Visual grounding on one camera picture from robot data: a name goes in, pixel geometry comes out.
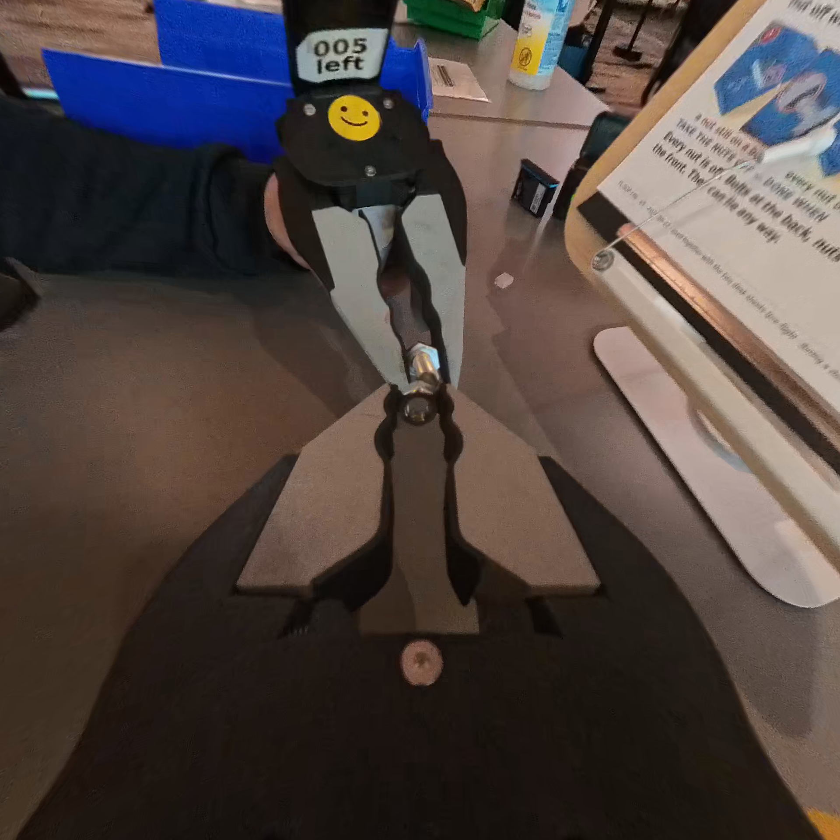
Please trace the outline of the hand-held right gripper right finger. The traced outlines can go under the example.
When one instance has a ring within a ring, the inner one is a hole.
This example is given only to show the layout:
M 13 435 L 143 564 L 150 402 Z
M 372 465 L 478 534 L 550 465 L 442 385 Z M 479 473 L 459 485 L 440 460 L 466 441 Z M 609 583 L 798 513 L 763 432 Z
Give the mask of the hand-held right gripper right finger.
M 449 581 L 461 603 L 591 595 L 585 548 L 537 451 L 453 386 L 441 392 Z

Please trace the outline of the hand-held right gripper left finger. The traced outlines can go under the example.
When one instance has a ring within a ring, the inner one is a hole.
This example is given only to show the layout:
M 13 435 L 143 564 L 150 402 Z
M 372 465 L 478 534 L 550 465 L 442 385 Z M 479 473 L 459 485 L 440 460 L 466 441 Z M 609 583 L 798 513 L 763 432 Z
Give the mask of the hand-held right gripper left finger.
M 397 391 L 384 385 L 306 444 L 237 580 L 239 592 L 359 610 L 392 572 Z

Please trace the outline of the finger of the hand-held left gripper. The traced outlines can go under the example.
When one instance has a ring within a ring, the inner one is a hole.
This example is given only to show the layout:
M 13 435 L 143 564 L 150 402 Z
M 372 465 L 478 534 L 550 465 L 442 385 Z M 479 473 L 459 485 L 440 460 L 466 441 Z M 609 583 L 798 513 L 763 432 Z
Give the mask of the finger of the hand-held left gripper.
M 407 386 L 403 346 L 379 286 L 381 255 L 368 220 L 339 206 L 312 220 L 332 281 L 332 304 L 385 383 Z
M 447 385 L 458 386 L 464 356 L 466 258 L 443 197 L 415 196 L 399 218 L 399 251 L 422 334 L 437 352 Z

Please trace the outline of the silver hex bolt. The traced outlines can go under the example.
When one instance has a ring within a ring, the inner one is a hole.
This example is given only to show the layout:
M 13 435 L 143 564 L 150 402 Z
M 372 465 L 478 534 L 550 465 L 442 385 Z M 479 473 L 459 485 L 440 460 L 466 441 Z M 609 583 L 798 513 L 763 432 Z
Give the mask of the silver hex bolt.
M 406 355 L 407 384 L 402 388 L 405 396 L 421 393 L 434 395 L 443 382 L 439 354 L 427 343 L 416 343 Z

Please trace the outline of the silver hex nut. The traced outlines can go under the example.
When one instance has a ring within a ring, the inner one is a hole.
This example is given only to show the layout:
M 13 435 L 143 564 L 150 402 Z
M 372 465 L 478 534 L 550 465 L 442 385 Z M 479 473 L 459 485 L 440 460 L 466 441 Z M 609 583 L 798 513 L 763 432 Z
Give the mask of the silver hex nut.
M 415 382 L 402 394 L 400 411 L 404 420 L 413 426 L 430 424 L 438 414 L 438 395 L 425 383 Z

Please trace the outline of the blue plastic bin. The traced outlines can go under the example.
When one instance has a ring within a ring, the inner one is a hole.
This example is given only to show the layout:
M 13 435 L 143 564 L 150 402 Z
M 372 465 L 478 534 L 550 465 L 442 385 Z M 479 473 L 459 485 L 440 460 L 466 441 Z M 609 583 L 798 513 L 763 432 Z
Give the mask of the blue plastic bin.
M 161 63 L 44 49 L 68 117 L 134 140 L 176 149 L 235 147 L 254 162 L 283 154 L 276 123 L 295 97 L 282 13 L 208 2 L 154 2 Z M 425 48 L 390 40 L 384 87 L 399 90 L 427 123 Z

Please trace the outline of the person's left forearm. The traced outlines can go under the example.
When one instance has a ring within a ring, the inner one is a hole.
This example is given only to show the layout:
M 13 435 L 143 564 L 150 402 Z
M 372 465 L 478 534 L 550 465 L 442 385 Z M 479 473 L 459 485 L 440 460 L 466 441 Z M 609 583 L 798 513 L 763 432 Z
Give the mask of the person's left forearm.
M 277 269 L 268 180 L 233 146 L 153 146 L 2 98 L 1 257 L 38 273 Z

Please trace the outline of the person's left hand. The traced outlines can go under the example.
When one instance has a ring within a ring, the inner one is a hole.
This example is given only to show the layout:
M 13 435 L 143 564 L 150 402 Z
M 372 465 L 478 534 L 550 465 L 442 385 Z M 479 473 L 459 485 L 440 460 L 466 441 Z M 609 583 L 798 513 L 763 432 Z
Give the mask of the person's left hand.
M 280 188 L 276 174 L 270 175 L 266 181 L 263 205 L 266 228 L 276 245 L 297 266 L 303 270 L 310 270 L 310 265 L 298 253 L 288 235 L 280 205 Z

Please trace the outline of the small black battery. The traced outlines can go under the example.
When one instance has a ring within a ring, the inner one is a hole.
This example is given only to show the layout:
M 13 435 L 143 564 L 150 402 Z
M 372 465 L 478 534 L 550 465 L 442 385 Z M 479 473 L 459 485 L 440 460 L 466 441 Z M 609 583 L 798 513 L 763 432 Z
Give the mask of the small black battery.
M 521 158 L 511 201 L 536 218 L 542 218 L 559 187 L 559 180 L 529 158 Z

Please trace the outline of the white barcode label sheet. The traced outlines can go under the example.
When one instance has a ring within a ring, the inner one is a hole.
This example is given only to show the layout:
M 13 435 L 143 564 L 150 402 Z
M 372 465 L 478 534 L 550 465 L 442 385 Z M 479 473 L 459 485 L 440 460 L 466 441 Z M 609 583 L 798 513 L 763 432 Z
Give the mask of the white barcode label sheet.
M 435 99 L 489 102 L 472 69 L 463 62 L 430 56 L 427 59 Z

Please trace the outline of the instruction sheet on stand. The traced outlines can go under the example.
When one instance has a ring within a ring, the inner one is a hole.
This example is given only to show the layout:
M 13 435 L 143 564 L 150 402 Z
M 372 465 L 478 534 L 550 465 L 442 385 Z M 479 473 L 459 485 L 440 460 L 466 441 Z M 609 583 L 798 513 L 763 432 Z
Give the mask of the instruction sheet on stand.
M 830 409 L 641 230 L 620 232 L 599 185 L 764 2 L 738 2 L 585 176 L 565 223 L 573 262 L 621 310 L 595 355 L 736 559 L 777 600 L 839 595 L 839 395 Z

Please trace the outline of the green plastic bin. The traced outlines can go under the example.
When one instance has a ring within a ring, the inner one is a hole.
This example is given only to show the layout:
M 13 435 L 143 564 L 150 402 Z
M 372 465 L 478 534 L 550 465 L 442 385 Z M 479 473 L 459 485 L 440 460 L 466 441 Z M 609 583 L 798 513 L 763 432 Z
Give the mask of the green plastic bin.
M 407 19 L 419 26 L 482 40 L 503 18 L 505 1 L 405 1 Z

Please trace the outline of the black case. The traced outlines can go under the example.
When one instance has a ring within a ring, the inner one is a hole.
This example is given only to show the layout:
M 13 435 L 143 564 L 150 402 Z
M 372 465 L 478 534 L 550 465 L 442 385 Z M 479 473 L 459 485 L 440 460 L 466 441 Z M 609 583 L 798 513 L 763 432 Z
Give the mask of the black case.
M 593 120 L 586 134 L 579 156 L 572 164 L 554 202 L 553 217 L 563 222 L 568 215 L 574 195 L 585 176 L 606 150 L 631 123 L 633 118 L 615 112 L 601 112 Z

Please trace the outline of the disinfecting wipes canister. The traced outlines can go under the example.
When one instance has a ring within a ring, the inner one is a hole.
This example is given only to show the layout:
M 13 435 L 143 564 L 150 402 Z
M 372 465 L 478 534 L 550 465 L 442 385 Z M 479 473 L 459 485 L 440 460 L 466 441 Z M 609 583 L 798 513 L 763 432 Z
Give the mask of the disinfecting wipes canister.
M 550 86 L 575 1 L 524 1 L 508 79 L 526 90 Z

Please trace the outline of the printed instruction sheet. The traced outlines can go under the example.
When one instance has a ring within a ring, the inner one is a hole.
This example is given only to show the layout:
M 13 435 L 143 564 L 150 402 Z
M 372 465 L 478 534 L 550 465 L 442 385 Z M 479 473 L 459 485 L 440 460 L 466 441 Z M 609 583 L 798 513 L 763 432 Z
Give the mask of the printed instruction sheet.
M 835 412 L 838 37 L 838 2 L 762 3 L 597 192 Z

